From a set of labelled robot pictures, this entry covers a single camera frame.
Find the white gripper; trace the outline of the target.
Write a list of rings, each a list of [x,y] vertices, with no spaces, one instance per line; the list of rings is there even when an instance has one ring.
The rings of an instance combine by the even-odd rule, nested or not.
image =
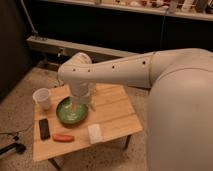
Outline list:
[[[96,85],[94,83],[70,84],[70,97],[74,103],[70,104],[70,112],[76,113],[77,104],[88,104],[89,108],[95,112],[95,106],[92,101]]]

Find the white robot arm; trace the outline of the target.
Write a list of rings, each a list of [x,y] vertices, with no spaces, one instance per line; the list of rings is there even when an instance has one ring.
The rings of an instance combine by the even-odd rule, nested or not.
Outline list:
[[[91,83],[148,89],[149,171],[213,171],[213,52],[163,50],[99,63],[77,53],[58,75],[77,104],[89,101]]]

